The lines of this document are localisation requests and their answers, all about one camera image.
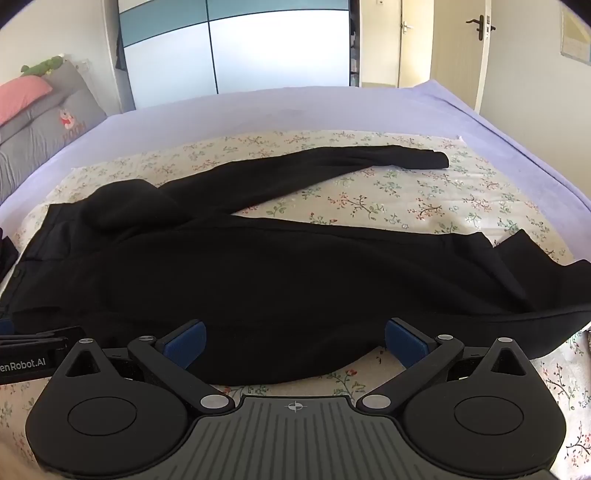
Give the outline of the black pants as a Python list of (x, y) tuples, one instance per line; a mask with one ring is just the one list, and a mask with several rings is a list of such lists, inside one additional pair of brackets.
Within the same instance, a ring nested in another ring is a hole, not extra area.
[(590, 265), (554, 262), (524, 231), (417, 234), (243, 215), (370, 167), (445, 169), (441, 152), (324, 147), (236, 161), (153, 186), (126, 180), (52, 205), (1, 297), (21, 334), (79, 326), (122, 347), (204, 323), (193, 369), (212, 384), (280, 383), (339, 369), (399, 318), (485, 347), (545, 356), (590, 321)]

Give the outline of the cream open bedroom door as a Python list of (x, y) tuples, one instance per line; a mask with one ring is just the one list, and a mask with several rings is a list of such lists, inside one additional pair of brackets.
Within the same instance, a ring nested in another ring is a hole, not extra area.
[(479, 113), (482, 105), (491, 33), (480, 41), (468, 20), (489, 15), (491, 0), (435, 0), (431, 79)]

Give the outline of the grey cushioned headboard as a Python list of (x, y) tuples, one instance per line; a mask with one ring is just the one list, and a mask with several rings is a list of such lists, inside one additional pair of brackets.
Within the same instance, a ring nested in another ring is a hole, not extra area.
[(1, 199), (6, 200), (65, 146), (106, 120), (76, 67), (42, 77), (52, 91), (1, 126)]

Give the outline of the lavender bed sheet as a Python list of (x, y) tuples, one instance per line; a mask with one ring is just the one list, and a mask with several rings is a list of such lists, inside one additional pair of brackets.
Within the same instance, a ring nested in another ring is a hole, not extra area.
[(1, 207), (16, 231), (69, 170), (222, 137), (270, 132), (348, 131), (461, 139), (539, 207), (573, 261), (590, 260), (590, 203), (568, 180), (436, 82), (411, 89), (304, 87), (224, 94), (112, 116), (35, 171)]

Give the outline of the pink pillow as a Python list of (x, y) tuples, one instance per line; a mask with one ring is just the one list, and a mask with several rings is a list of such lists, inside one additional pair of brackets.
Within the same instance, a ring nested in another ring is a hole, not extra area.
[(0, 86), (0, 125), (40, 98), (50, 94), (53, 87), (43, 78), (30, 75), (15, 78)]

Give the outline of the green plush toy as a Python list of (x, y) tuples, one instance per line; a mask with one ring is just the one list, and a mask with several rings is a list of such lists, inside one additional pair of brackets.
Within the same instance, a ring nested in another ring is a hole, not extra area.
[(50, 74), (52, 71), (57, 70), (63, 64), (62, 56), (53, 56), (47, 60), (44, 60), (32, 67), (23, 65), (21, 67), (21, 76), (37, 76), (42, 77), (46, 74)]

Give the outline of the far hallway door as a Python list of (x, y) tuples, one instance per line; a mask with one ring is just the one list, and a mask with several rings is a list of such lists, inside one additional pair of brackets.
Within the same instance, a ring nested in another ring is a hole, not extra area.
[(401, 1), (400, 88), (427, 82), (431, 76), (433, 0)]

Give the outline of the white and teal wardrobe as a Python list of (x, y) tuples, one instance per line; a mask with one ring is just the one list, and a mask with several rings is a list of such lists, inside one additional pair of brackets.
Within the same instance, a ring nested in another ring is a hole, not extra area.
[(136, 108), (214, 94), (348, 86), (348, 1), (121, 1)]

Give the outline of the dark shelf with items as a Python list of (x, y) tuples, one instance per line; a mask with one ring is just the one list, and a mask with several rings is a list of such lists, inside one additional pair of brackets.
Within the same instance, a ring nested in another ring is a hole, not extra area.
[(361, 83), (361, 9), (359, 0), (349, 0), (349, 85)]

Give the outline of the wall map poster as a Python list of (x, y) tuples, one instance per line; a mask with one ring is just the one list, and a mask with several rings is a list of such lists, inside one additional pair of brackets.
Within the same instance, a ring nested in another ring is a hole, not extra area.
[(590, 27), (567, 6), (561, 6), (561, 54), (581, 63), (591, 63)]

